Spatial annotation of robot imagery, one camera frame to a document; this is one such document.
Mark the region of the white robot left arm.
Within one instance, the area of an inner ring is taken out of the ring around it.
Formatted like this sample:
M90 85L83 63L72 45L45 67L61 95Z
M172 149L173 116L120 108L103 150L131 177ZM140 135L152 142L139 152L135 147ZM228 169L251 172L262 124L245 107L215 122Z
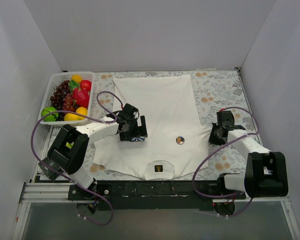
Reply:
M79 194L85 200L93 199L97 193L94 178L83 167L87 147L111 136L119 137L121 142L143 142L148 137L145 116L127 103L99 121L81 126L66 124L48 150L49 161L80 185Z

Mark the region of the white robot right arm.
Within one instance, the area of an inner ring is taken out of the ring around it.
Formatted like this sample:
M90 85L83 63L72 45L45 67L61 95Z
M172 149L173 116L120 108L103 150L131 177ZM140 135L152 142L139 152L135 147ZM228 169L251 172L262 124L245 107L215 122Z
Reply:
M219 175L217 195L222 199L229 198L234 192L246 193L250 198L287 196L289 186L284 154L260 145L243 126L235 124L230 110L218 111L216 119L208 142L222 147L232 146L246 160L243 174Z

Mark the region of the round shiny brooch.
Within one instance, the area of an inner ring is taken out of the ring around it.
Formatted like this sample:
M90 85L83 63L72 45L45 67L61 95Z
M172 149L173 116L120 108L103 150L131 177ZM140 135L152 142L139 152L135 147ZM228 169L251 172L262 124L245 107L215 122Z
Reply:
M185 138L183 136L178 136L175 141L178 145L183 145L185 143Z

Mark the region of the white t-shirt with flower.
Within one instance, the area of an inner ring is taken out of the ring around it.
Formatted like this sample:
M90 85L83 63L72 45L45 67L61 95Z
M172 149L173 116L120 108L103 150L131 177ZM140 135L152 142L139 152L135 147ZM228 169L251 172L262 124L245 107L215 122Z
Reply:
M95 143L93 163L144 180L193 173L209 154L210 127L200 122L191 77L114 78L115 95L145 116L144 141L108 136ZM182 136L184 144L177 144Z

